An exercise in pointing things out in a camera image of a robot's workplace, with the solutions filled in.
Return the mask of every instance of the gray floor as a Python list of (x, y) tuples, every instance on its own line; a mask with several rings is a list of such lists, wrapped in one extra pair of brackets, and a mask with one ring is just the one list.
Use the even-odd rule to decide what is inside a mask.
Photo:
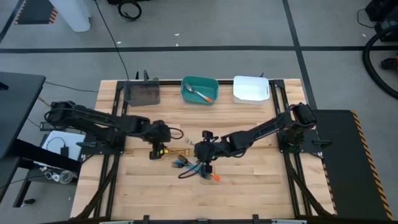
[[(120, 47), (268, 45), (292, 46), (282, 1), (247, 0), (153, 0), (142, 2), (143, 14), (136, 22), (126, 22), (117, 8), (98, 0), (105, 19)], [(0, 30), (8, 20), (16, 0), (0, 6)], [(113, 43), (90, 2), (91, 29), (74, 33), (61, 16), (52, 25), (12, 25), (0, 49), (47, 49), (112, 47)], [(369, 0), (289, 0), (301, 46), (362, 46), (375, 32), (356, 22), (356, 11)], [(363, 22), (369, 22), (361, 14)], [(396, 52), (373, 52), (373, 62), (395, 57)], [(201, 75), (233, 78), (259, 75), (267, 78), (301, 78), (293, 51), (200, 51), (123, 52), (130, 77), (146, 69), (151, 77), (182, 78)], [(361, 52), (304, 52), (305, 64), (315, 100), (320, 109), (356, 110), (368, 140), (393, 215), (398, 215), (398, 165), (394, 113), (398, 101), (383, 93), (369, 78)], [(41, 74), (49, 82), (96, 90), (100, 80), (124, 79), (126, 74), (117, 53), (0, 54), (0, 70)], [(380, 71), (398, 89), (396, 72)], [(94, 107), (96, 95), (45, 85), (41, 97), (47, 101), (73, 100)], [(29, 118), (39, 123), (48, 110), (34, 106)], [(38, 144), (44, 133), (29, 122), (20, 138)], [(23, 178), (18, 170), (15, 180)], [(70, 214), (75, 188), (33, 183), (27, 198), (36, 198), (31, 207), (12, 208), (21, 183), (14, 184), (0, 204), (4, 222), (42, 223), (64, 220)]]

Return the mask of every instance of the yellow wire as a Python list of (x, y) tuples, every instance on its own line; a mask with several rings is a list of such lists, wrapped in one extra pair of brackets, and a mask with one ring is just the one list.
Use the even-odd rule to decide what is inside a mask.
[(177, 155), (181, 155), (181, 156), (183, 156), (183, 157), (187, 156), (187, 155), (182, 154), (181, 152), (178, 152), (177, 150), (170, 149), (170, 148), (168, 148), (168, 147), (165, 147), (165, 148), (166, 148), (167, 150), (169, 150), (170, 152), (176, 153)]
[(49, 103), (47, 103), (43, 98), (38, 97), (38, 100), (40, 100), (42, 103), (44, 103), (46, 106), (48, 106), (49, 108), (51, 107), (51, 105)]

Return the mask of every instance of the white box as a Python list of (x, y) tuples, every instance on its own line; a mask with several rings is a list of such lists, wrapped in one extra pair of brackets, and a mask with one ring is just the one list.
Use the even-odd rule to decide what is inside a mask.
[(269, 82), (262, 77), (235, 76), (234, 102), (261, 105), (269, 99)]

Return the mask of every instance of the wooden tabletop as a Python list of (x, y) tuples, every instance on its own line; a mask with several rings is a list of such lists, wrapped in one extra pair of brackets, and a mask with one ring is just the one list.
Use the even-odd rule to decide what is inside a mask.
[[(111, 113), (116, 82), (101, 82), (96, 110)], [(305, 102), (299, 79), (287, 79), (285, 85), (289, 104)], [(166, 145), (171, 149), (188, 148), (193, 154), (192, 146), (184, 139), (199, 142), (203, 130), (223, 136), (250, 129), (273, 118), (275, 111), (272, 97), (263, 105), (233, 103), (231, 85), (220, 85), (219, 97), (212, 106), (184, 103), (179, 86), (161, 85), (160, 104), (129, 107), (127, 114), (145, 116), (151, 121), (161, 119), (171, 127), (182, 129), (185, 137)], [(220, 181), (199, 176), (178, 179), (182, 170), (170, 166), (175, 157), (151, 161), (150, 150), (147, 142), (127, 137), (126, 150), (119, 163), (113, 220), (142, 220), (144, 215), (150, 215), (152, 220), (250, 219), (253, 214), (260, 218), (294, 217), (283, 155), (275, 134), (255, 142), (242, 158), (222, 157), (212, 162)], [(321, 160), (309, 154), (302, 154), (301, 158), (308, 188), (323, 207), (333, 213)], [(71, 217), (78, 215), (97, 191), (102, 161), (103, 156), (93, 156), (83, 164)], [(300, 211), (304, 214), (301, 193), (296, 189)], [(102, 215), (107, 198), (106, 192)]]

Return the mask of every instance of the black cable on floor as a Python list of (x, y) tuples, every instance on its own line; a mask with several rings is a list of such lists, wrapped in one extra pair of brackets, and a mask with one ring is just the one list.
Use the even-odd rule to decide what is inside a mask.
[(365, 48), (362, 52), (362, 61), (365, 66), (366, 71), (368, 72), (369, 76), (372, 80), (376, 83), (378, 87), (380, 87), (384, 92), (388, 95), (398, 99), (398, 91), (391, 88), (380, 76), (377, 74), (377, 71), (374, 69), (371, 59), (370, 59), (370, 51), (373, 44), (378, 41), (382, 36), (392, 32), (397, 31), (398, 25), (390, 26), (387, 29), (382, 30), (381, 32), (374, 35), (369, 42), (365, 45)]
[(361, 12), (361, 11), (363, 11), (363, 10), (365, 10), (365, 8), (356, 11), (356, 22), (358, 22), (359, 25), (362, 25), (362, 26), (365, 26), (365, 27), (371, 28), (371, 29), (373, 29), (373, 28), (375, 28), (377, 25), (379, 25), (380, 22), (377, 22), (374, 26), (368, 26), (368, 25), (366, 25), (366, 24), (361, 23), (361, 22), (359, 21), (359, 12)]
[(122, 56), (120, 56), (120, 52), (119, 52), (118, 46), (116, 45), (116, 42), (114, 41), (113, 35), (112, 35), (112, 33), (111, 33), (111, 31), (110, 31), (108, 25), (106, 24), (106, 21), (105, 21), (105, 19), (104, 19), (104, 16), (102, 15), (101, 9), (100, 9), (100, 7), (99, 7), (97, 1), (94, 0), (94, 2), (95, 2), (95, 4), (97, 5), (98, 12), (99, 12), (99, 14), (101, 15), (102, 20), (104, 21), (104, 24), (105, 24), (105, 26), (106, 26), (106, 29), (108, 30), (109, 35), (110, 35), (111, 38), (112, 38), (114, 47), (116, 48), (116, 51), (117, 51), (117, 53), (118, 53), (118, 55), (119, 55), (119, 58), (120, 58), (120, 61), (122, 61), (122, 64), (123, 64), (123, 67), (124, 67), (124, 71), (126, 72), (127, 79), (130, 80), (129, 73), (127, 72), (126, 65), (125, 65), (124, 62), (123, 62)]
[(49, 85), (60, 86), (60, 87), (64, 87), (64, 88), (68, 88), (68, 89), (76, 90), (76, 91), (84, 91), (84, 92), (90, 92), (90, 93), (98, 93), (98, 91), (94, 91), (94, 90), (80, 90), (80, 89), (72, 88), (72, 87), (69, 87), (69, 86), (64, 86), (64, 85), (59, 85), (59, 84), (55, 84), (55, 83), (50, 83), (50, 82), (47, 82), (47, 81), (44, 82), (44, 83), (49, 84)]
[(33, 176), (33, 177), (23, 178), (21, 180), (17, 180), (17, 181), (11, 182), (10, 184), (3, 185), (3, 186), (0, 187), (0, 189), (2, 189), (3, 187), (7, 187), (7, 185), (15, 184), (16, 182), (20, 182), (20, 181), (23, 181), (23, 180), (31, 179), (31, 178), (34, 178), (34, 177), (44, 177), (44, 175), (37, 175), (37, 176)]
[[(136, 15), (136, 16), (133, 17), (133, 16), (130, 16), (128, 13), (126, 13), (126, 12), (124, 12), (124, 11), (122, 10), (122, 6), (123, 6), (124, 4), (128, 4), (128, 3), (130, 3), (130, 4), (132, 4), (133, 6), (136, 6), (136, 7), (137, 7), (137, 9), (138, 9), (138, 15)], [(119, 5), (118, 5), (118, 11), (119, 11), (119, 14), (120, 14), (120, 16), (122, 17), (122, 19), (124, 19), (125, 21), (129, 21), (129, 22), (136, 21), (138, 18), (141, 17), (141, 14), (142, 14), (142, 9), (141, 9), (140, 5), (139, 5), (136, 1), (134, 1), (134, 0), (122, 0), (122, 1), (119, 3)]]
[(34, 126), (36, 126), (36, 127), (38, 127), (38, 128), (40, 128), (40, 126), (39, 125), (37, 125), (37, 124), (35, 124), (33, 121), (31, 121), (29, 118), (26, 118), (26, 120), (28, 120), (29, 122), (31, 122)]

